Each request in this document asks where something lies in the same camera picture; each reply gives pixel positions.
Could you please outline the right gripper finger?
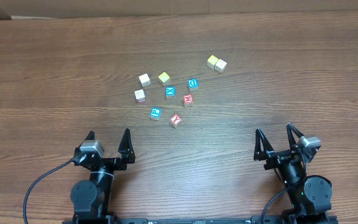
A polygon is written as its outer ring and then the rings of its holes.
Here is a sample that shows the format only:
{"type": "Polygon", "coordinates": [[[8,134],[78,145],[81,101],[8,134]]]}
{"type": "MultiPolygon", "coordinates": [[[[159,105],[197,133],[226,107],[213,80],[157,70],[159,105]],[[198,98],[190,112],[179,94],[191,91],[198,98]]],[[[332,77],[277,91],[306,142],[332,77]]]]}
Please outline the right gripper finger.
{"type": "Polygon", "coordinates": [[[296,127],[294,127],[294,125],[292,125],[291,123],[288,123],[286,125],[286,130],[287,130],[287,136],[288,136],[288,142],[289,142],[289,146],[290,149],[294,149],[295,145],[297,145],[295,138],[294,138],[294,134],[300,139],[301,137],[304,136],[304,134],[302,132],[300,132],[298,129],[296,129],[296,127]]]}
{"type": "Polygon", "coordinates": [[[255,156],[267,156],[273,153],[274,149],[261,129],[255,130],[255,156]]]}

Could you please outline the blue P block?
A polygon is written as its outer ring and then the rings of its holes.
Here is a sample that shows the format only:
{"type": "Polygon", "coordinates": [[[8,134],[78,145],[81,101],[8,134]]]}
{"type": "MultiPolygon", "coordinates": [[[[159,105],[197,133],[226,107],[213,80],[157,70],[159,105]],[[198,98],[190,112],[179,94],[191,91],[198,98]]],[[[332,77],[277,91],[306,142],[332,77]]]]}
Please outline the blue P block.
{"type": "Polygon", "coordinates": [[[153,107],[150,112],[150,118],[159,120],[162,114],[162,110],[160,108],[153,107]]]}

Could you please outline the red Y block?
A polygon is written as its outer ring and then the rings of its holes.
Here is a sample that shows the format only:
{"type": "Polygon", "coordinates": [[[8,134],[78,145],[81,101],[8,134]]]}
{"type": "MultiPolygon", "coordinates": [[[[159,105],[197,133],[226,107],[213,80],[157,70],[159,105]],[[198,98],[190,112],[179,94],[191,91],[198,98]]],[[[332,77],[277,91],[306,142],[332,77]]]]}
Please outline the red Y block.
{"type": "Polygon", "coordinates": [[[170,123],[174,128],[177,128],[182,121],[183,119],[178,114],[174,114],[170,118],[170,123]]]}

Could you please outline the red M block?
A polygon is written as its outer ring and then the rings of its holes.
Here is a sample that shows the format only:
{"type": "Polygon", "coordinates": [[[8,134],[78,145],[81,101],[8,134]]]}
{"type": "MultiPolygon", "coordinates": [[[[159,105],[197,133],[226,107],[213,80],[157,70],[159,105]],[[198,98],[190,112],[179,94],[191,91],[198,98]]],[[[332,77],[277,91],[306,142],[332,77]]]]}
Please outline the red M block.
{"type": "Polygon", "coordinates": [[[193,95],[184,95],[183,96],[184,107],[190,107],[194,105],[193,95]]]}

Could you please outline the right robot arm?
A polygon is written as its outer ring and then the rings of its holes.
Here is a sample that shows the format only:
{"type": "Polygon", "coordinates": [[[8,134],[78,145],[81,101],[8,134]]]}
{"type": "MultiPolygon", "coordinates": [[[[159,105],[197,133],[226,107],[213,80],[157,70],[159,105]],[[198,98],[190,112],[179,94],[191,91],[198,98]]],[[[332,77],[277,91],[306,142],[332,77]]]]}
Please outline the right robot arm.
{"type": "Polygon", "coordinates": [[[320,175],[308,175],[307,163],[311,162],[321,147],[316,136],[305,136],[294,125],[286,125],[289,149],[275,151],[261,129],[255,130],[254,160],[264,161],[264,169],[272,169],[284,189],[265,205],[261,215],[251,218],[252,223],[337,223],[330,217],[332,183],[320,175]],[[287,194],[291,209],[281,215],[267,216],[267,210],[281,195],[287,194]]]}

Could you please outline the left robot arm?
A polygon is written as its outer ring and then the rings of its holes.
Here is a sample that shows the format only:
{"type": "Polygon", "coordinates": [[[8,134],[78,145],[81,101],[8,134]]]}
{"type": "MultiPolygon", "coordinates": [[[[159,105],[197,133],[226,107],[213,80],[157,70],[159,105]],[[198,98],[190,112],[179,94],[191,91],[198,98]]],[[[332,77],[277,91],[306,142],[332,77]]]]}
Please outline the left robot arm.
{"type": "Polygon", "coordinates": [[[73,223],[120,223],[109,211],[115,171],[126,170],[135,162],[135,153],[129,129],[124,131],[118,152],[120,157],[104,158],[104,148],[90,131],[75,149],[73,163],[89,170],[89,179],[77,182],[70,193],[74,206],[73,223]]]}

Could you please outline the white patterned block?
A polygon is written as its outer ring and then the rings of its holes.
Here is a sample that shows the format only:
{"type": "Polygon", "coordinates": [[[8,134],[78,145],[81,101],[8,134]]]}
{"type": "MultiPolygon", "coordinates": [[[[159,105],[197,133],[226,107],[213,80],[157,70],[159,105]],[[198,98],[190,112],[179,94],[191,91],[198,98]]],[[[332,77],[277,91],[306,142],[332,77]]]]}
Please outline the white patterned block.
{"type": "Polygon", "coordinates": [[[138,103],[144,102],[145,101],[145,93],[144,90],[136,90],[134,92],[135,95],[135,99],[138,103]]]}

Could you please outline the white block upper left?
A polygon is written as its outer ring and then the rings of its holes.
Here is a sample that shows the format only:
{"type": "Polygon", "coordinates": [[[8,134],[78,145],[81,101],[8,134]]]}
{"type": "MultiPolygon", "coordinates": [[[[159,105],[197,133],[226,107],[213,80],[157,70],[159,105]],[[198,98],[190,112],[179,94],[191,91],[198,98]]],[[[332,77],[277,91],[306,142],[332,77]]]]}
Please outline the white block upper left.
{"type": "Polygon", "coordinates": [[[142,86],[147,86],[147,85],[151,84],[150,78],[147,73],[140,75],[139,80],[140,80],[140,83],[142,86]]]}

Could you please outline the blue X block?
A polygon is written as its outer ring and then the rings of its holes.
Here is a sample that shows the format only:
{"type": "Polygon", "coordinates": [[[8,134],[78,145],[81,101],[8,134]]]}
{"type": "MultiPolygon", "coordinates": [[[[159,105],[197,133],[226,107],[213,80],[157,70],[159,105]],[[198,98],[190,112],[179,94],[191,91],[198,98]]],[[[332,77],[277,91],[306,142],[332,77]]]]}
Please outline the blue X block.
{"type": "Polygon", "coordinates": [[[165,88],[165,96],[166,96],[166,98],[174,98],[175,97],[175,87],[167,86],[165,88]]]}

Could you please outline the yellow block centre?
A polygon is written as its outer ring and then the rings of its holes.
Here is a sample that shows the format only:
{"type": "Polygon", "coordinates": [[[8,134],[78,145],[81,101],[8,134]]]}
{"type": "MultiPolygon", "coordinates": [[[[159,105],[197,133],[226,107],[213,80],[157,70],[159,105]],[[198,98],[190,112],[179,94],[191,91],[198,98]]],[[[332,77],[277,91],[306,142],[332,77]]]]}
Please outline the yellow block centre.
{"type": "Polygon", "coordinates": [[[163,86],[167,86],[170,83],[170,76],[168,73],[163,72],[158,76],[158,80],[163,86]]]}

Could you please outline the yellow block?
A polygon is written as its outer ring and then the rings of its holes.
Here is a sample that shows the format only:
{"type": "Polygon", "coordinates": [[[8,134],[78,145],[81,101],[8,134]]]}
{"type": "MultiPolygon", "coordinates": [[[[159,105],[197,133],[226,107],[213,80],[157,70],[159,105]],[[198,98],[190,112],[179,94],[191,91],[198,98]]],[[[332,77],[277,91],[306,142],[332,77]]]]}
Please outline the yellow block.
{"type": "Polygon", "coordinates": [[[158,76],[158,80],[163,86],[167,86],[170,83],[170,76],[168,73],[163,72],[158,76]]]}
{"type": "Polygon", "coordinates": [[[208,59],[207,59],[207,66],[211,69],[214,69],[215,65],[217,64],[217,62],[219,61],[219,59],[214,56],[214,55],[211,55],[208,59]]]}

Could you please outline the blue Q block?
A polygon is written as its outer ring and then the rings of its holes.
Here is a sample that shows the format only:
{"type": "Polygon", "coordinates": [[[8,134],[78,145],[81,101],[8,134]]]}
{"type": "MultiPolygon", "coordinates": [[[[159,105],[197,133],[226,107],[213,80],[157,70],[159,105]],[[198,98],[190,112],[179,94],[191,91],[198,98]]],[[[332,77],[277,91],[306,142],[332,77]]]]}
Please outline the blue Q block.
{"type": "Polygon", "coordinates": [[[198,80],[196,78],[188,80],[189,91],[196,91],[199,87],[198,80]]]}

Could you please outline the white block far right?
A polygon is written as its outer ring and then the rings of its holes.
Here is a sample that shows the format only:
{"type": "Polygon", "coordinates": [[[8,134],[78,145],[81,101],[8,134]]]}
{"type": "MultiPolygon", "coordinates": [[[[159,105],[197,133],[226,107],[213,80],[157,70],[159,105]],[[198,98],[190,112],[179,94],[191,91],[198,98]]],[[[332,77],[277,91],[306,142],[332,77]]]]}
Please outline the white block far right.
{"type": "Polygon", "coordinates": [[[216,62],[215,66],[214,66],[214,69],[215,69],[216,71],[218,71],[219,73],[222,73],[222,72],[226,69],[226,67],[227,67],[227,62],[225,62],[225,61],[222,60],[222,59],[219,59],[219,60],[216,62]]]}

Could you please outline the yellow block far right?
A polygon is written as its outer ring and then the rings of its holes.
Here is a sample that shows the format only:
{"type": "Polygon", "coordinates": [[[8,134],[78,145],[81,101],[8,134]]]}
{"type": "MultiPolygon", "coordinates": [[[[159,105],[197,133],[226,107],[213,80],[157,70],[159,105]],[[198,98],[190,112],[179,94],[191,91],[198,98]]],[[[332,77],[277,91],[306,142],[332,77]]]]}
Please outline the yellow block far right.
{"type": "Polygon", "coordinates": [[[215,65],[217,64],[217,62],[219,61],[219,59],[214,56],[214,55],[211,55],[208,59],[207,59],[207,66],[211,69],[214,69],[215,65]]]}

